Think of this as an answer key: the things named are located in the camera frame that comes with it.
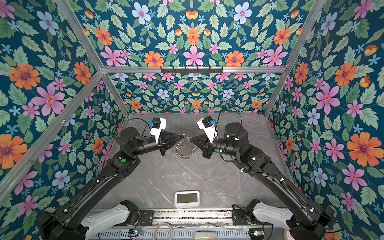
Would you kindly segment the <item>steel key holder plate with rings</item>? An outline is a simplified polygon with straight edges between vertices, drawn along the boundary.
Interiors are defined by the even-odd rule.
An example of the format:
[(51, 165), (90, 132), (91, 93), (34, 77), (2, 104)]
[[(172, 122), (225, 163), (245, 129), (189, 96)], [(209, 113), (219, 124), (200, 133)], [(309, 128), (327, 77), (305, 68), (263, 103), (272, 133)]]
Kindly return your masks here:
[(176, 144), (176, 154), (181, 159), (189, 159), (197, 150), (198, 148), (191, 142), (191, 138), (186, 136)]

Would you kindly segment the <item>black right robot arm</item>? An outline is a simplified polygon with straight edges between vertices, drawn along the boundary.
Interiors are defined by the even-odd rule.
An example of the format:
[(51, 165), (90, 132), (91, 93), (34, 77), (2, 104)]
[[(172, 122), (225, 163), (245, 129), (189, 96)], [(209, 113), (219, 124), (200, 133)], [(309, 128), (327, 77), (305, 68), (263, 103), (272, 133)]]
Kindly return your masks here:
[(244, 209), (250, 224), (269, 223), (288, 231), (295, 240), (321, 240), (334, 210), (320, 205), (299, 190), (259, 148), (250, 144), (248, 132), (240, 122), (225, 126), (224, 136), (218, 136), (217, 123), (211, 117), (197, 122), (205, 133), (191, 138), (191, 142), (209, 159), (213, 153), (233, 157), (233, 164), (268, 187), (285, 208), (252, 200)]

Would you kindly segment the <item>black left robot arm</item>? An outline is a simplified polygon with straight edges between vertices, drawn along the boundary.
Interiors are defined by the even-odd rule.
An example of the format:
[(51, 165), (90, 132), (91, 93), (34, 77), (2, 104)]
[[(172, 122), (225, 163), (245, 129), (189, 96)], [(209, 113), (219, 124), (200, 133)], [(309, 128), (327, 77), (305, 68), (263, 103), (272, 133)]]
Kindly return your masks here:
[(136, 128), (122, 130), (117, 138), (121, 147), (103, 166), (98, 177), (86, 185), (72, 200), (54, 213), (43, 212), (37, 225), (44, 240), (88, 240), (115, 225), (135, 224), (139, 208), (129, 200), (97, 215), (89, 212), (116, 185), (126, 179), (140, 164), (139, 156), (153, 151), (165, 155), (183, 134), (159, 130), (159, 137), (143, 137)]

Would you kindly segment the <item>white digital timer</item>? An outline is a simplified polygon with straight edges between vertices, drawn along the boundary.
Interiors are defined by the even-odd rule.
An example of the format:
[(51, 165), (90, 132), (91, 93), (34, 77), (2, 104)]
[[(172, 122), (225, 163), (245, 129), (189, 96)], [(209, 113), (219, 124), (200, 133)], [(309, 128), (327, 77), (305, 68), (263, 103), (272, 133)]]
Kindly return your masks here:
[(179, 191), (175, 193), (174, 206), (177, 209), (197, 208), (201, 204), (199, 191)]

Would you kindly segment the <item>black hook rail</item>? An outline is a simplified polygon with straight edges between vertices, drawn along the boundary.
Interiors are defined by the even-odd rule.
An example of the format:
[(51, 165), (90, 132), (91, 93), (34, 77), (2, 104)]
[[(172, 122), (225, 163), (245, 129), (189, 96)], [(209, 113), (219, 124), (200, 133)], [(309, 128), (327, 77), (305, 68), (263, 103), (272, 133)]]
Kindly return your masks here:
[(222, 67), (160, 67), (163, 74), (221, 74)]

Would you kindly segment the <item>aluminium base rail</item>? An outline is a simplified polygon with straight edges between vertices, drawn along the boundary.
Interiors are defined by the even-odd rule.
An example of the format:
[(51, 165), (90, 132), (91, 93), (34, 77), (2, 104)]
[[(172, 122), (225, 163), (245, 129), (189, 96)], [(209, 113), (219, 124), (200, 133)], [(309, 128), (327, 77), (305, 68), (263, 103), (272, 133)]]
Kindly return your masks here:
[(179, 228), (212, 226), (228, 229), (260, 229), (273, 226), (288, 230), (286, 221), (290, 220), (293, 214), (286, 208), (261, 204), (251, 212), (251, 216), (256, 218), (254, 223), (247, 219), (244, 211), (233, 208), (139, 210), (133, 220), (128, 220), (127, 216), (127, 210), (116, 206), (106, 211), (91, 211), (89, 216), (84, 219), (84, 223), (98, 227), (101, 231), (113, 226), (154, 227), (163, 222)]

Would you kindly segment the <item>aluminium frame post back left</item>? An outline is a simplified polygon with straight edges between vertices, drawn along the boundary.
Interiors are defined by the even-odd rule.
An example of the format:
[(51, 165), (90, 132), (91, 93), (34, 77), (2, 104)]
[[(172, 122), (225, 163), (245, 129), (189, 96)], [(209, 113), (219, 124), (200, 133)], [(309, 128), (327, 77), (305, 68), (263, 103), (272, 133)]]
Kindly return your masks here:
[(70, 3), (68, 1), (56, 1), (56, 4), (58, 5), (60, 11), (62, 12), (64, 18), (67, 20), (68, 24), (70, 25), (72, 31), (78, 38), (79, 43), (82, 45), (86, 54), (90, 58), (96, 70), (94, 77), (96, 76), (96, 74), (101, 74), (101, 77), (99, 77), (96, 81), (98, 82), (100, 79), (104, 81), (107, 88), (110, 90), (111, 96), (114, 98), (116, 104), (118, 105), (120, 111), (122, 112), (123, 116), (125, 118), (128, 118), (129, 111), (126, 105), (124, 104), (123, 99), (120, 93), (118, 92), (118, 89), (116, 88), (115, 84), (111, 80), (110, 75), (107, 74), (107, 72), (105, 72), (104, 70), (105, 66), (103, 65), (95, 48), (92, 46), (89, 38), (87, 37)]

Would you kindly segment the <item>aluminium frame post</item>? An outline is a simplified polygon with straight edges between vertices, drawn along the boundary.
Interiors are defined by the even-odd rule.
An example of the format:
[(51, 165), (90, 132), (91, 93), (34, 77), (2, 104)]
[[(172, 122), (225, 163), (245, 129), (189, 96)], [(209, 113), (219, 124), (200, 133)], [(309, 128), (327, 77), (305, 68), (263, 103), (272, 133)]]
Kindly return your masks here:
[(283, 72), (282, 76), (280, 77), (278, 84), (276, 85), (274, 92), (270, 98), (270, 102), (268, 104), (268, 107), (264, 113), (265, 118), (267, 119), (270, 115), (275, 103), (277, 102), (277, 99), (279, 97), (279, 94), (283, 90), (285, 80), (289, 77), (294, 64), (296, 60), (298, 59), (300, 52), (302, 48), (304, 47), (308, 36), (310, 32), (312, 31), (312, 28), (315, 25), (315, 22), (317, 21), (318, 17), (321, 15), (321, 11), (326, 4), (326, 0), (318, 0), (314, 1), (313, 5), (311, 7), (311, 10), (309, 11), (309, 14), (307, 16), (306, 21), (304, 22), (304, 25), (302, 27), (301, 34), (298, 37), (297, 42), (294, 45), (293, 50), (291, 51), (289, 58), (287, 60), (287, 64), (285, 66), (285, 71)]
[(118, 105), (120, 111), (122, 112), (123, 116), (125, 118), (128, 118), (129, 111), (126, 105), (124, 104), (123, 99), (120, 93), (118, 92), (118, 89), (116, 88), (115, 84), (111, 80), (110, 75), (107, 74), (107, 72), (105, 72), (104, 70), (105, 66), (103, 65), (95, 48), (92, 46), (89, 38), (87, 37), (70, 3), (68, 1), (56, 1), (56, 4), (58, 5), (60, 11), (62, 12), (64, 18), (67, 20), (68, 24), (70, 25), (72, 31), (78, 38), (79, 43), (82, 45), (86, 54), (90, 58), (96, 70), (94, 77), (96, 76), (96, 74), (101, 74), (101, 77), (99, 77), (96, 81), (98, 82), (100, 79), (104, 81), (107, 88), (110, 90), (111, 96), (114, 98), (116, 104)]

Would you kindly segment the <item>aluminium frame post back right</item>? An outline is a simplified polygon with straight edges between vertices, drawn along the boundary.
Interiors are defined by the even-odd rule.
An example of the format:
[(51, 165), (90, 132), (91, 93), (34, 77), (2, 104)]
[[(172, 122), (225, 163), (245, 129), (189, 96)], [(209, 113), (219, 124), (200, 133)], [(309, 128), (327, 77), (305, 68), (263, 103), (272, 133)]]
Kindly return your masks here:
[(315, 22), (317, 21), (318, 17), (321, 15), (321, 11), (326, 4), (326, 0), (318, 0), (314, 1), (313, 5), (311, 7), (311, 10), (309, 11), (309, 14), (307, 16), (306, 21), (304, 22), (304, 25), (302, 27), (301, 34), (298, 37), (297, 42), (294, 45), (293, 50), (291, 51), (289, 58), (287, 60), (287, 64), (285, 66), (285, 71), (283, 72), (282, 76), (280, 77), (278, 84), (276, 85), (274, 92), (270, 98), (270, 102), (268, 104), (268, 107), (264, 113), (265, 118), (267, 119), (270, 115), (275, 103), (277, 102), (277, 99), (279, 97), (279, 94), (283, 90), (285, 80), (289, 77), (294, 64), (296, 60), (298, 59), (300, 52), (302, 48), (304, 47), (308, 36), (310, 32), (312, 31), (312, 28), (315, 25)]

